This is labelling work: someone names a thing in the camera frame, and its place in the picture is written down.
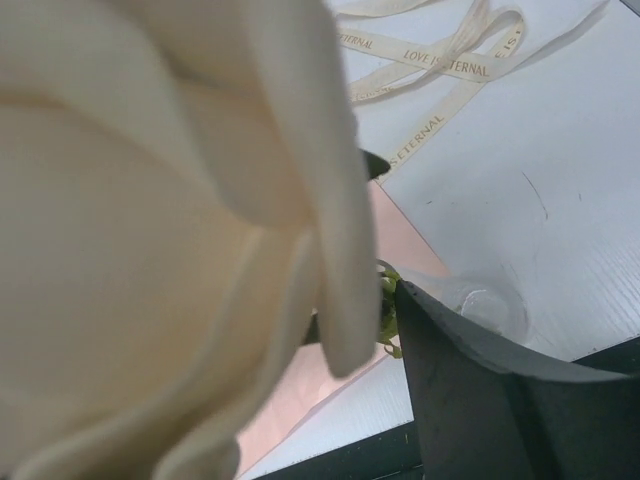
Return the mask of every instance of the white rose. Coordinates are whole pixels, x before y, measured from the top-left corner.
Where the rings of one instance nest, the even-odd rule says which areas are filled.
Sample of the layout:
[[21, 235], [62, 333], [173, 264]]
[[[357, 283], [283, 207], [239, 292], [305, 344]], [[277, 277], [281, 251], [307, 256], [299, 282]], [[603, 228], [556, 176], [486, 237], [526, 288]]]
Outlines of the white rose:
[[0, 2], [0, 474], [228, 478], [320, 312], [379, 286], [319, 1]]

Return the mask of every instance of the white table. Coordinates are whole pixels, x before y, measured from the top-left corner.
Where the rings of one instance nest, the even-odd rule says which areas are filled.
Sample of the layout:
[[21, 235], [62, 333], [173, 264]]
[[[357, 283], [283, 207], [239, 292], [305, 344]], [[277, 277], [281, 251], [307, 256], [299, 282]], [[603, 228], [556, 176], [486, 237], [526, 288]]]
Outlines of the white table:
[[[365, 147], [373, 112], [358, 111]], [[575, 43], [487, 85], [385, 189], [454, 274], [513, 282], [529, 347], [573, 360], [639, 335], [640, 18], [614, 1]], [[384, 360], [242, 479], [411, 420], [402, 362]]]

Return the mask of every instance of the cream ribbon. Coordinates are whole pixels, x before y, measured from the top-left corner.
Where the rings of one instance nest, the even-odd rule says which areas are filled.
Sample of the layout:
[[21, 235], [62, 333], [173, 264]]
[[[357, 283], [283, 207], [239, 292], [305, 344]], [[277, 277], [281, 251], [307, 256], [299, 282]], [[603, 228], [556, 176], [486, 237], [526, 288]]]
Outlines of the cream ribbon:
[[[431, 0], [360, 0], [340, 7], [336, 12], [347, 16], [375, 18], [407, 12], [430, 2]], [[420, 45], [385, 35], [339, 28], [340, 43], [343, 47], [394, 60], [394, 63], [381, 67], [349, 85], [350, 98], [354, 104], [397, 93], [434, 74], [450, 75], [465, 80], [432, 108], [397, 148], [383, 155], [391, 163], [391, 170], [378, 178], [378, 183], [384, 183], [396, 168], [440, 131], [487, 82], [506, 75], [550, 43], [576, 32], [607, 3], [608, 0], [603, 0], [593, 5], [557, 36], [518, 55], [514, 54], [520, 47], [526, 30], [522, 11], [518, 7], [503, 7], [489, 11], [488, 0], [475, 0], [456, 33], [432, 45]], [[491, 32], [499, 20], [505, 17], [515, 18], [515, 24], [496, 42], [488, 54], [469, 52]], [[411, 80], [402, 81], [420, 71], [423, 73], [417, 78], [414, 76]]]

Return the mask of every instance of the pink wrapping paper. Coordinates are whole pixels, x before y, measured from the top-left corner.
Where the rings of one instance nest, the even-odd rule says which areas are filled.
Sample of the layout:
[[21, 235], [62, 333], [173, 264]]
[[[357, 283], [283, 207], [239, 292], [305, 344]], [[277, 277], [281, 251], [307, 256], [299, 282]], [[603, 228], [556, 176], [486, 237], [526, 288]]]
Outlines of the pink wrapping paper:
[[[394, 266], [437, 276], [447, 270], [433, 250], [413, 228], [377, 183], [370, 187], [375, 212], [378, 257]], [[379, 346], [374, 358], [345, 380], [334, 379], [327, 370], [318, 345], [300, 348], [278, 387], [238, 440], [242, 451], [238, 476], [268, 454], [314, 410], [386, 356]]]

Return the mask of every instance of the green leaf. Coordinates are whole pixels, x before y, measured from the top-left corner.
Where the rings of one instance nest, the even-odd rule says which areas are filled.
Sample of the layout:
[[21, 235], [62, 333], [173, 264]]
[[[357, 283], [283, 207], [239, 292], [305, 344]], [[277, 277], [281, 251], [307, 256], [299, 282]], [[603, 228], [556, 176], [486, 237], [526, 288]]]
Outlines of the green leaf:
[[391, 165], [389, 165], [389, 162], [387, 162], [382, 157], [379, 157], [374, 153], [367, 152], [366, 150], [360, 149], [360, 151], [363, 153], [364, 159], [367, 162], [369, 180], [374, 180], [391, 170]]

